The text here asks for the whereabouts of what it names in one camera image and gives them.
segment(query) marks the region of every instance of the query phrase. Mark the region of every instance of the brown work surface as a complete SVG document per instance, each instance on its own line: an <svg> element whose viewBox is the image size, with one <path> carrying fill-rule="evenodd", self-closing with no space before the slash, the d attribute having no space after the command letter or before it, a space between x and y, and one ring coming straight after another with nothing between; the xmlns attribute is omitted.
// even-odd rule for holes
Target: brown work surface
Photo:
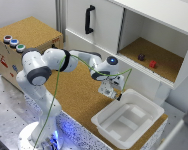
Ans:
<svg viewBox="0 0 188 150"><path fill-rule="evenodd" d="M6 35L19 39L26 48L38 47L62 34L34 17L29 17L11 25L0 28L0 41Z"/></svg>
<svg viewBox="0 0 188 150"><path fill-rule="evenodd" d="M88 67L81 62L73 72L61 72L59 76L56 98L63 110L114 150L118 149L103 138L91 122L94 115L112 102L112 99L98 93L101 82L93 80ZM57 72L54 71L45 84L52 94L55 91L56 81ZM130 150L139 150L166 119L167 115L162 115Z"/></svg>
<svg viewBox="0 0 188 150"><path fill-rule="evenodd" d="M175 82L184 60L182 57L171 53L143 38L138 38L127 47L119 51L119 53L172 82ZM144 61L138 60L139 54L145 55ZM151 60L156 61L155 68L149 67Z"/></svg>

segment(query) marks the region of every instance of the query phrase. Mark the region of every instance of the white robotic arm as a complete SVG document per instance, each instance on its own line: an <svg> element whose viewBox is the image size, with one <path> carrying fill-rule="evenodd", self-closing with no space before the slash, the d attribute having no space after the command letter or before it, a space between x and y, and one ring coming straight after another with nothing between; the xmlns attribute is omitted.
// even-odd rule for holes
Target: white robotic arm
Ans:
<svg viewBox="0 0 188 150"><path fill-rule="evenodd" d="M38 126L32 132L31 137L29 137L32 146L36 143L38 135L45 124L53 100L52 94L43 84L50 77L51 70L59 69L60 61L64 57L65 59L60 71L73 71L77 67L78 58L80 58L99 73L108 75L118 74L118 60L113 56L108 57L102 62L101 56L98 53L88 53L78 50L66 51L50 48L41 55L35 48L25 50L22 54L23 70L18 73L16 79L23 92L32 98L40 106L43 112L39 118ZM90 69L91 77L94 80L102 81L98 91L110 98L115 98L116 93L113 88L122 90L124 86L124 77L122 75L105 76L99 73ZM50 139L50 136L54 135L55 131L57 131L55 117L60 114L60 112L61 105L55 99L48 122L37 141L37 149L43 149L42 143L49 141L48 139Z"/></svg>

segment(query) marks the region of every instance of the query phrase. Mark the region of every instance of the cardboard box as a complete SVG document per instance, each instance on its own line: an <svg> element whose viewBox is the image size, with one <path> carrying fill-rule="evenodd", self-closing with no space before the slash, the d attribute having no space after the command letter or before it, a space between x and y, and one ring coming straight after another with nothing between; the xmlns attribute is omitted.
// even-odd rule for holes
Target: cardboard box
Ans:
<svg viewBox="0 0 188 150"><path fill-rule="evenodd" d="M16 82L16 75L23 69L21 53L4 44L3 38L6 35L19 40L26 48L37 48L41 53L53 44L59 49L63 48L63 35L34 17L0 28L0 73L18 89L20 87Z"/></svg>

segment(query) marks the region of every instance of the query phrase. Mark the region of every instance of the black handle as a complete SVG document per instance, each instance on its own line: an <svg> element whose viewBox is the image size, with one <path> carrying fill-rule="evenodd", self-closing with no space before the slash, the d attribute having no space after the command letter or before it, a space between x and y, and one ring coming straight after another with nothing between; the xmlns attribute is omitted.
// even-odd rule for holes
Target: black handle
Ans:
<svg viewBox="0 0 188 150"><path fill-rule="evenodd" d="M95 7L90 5L90 8L86 10L86 21L85 21L85 31L86 34L92 33L94 30L90 28L90 12L95 10Z"/></svg>

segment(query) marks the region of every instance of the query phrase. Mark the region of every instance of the sink basin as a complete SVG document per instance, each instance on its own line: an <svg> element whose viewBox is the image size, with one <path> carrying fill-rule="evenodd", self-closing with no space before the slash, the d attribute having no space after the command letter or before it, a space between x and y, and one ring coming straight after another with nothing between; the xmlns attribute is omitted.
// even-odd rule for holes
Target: sink basin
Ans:
<svg viewBox="0 0 188 150"><path fill-rule="evenodd" d="M99 133L120 149L131 148L164 113L164 109L138 92L128 89L91 121Z"/></svg>

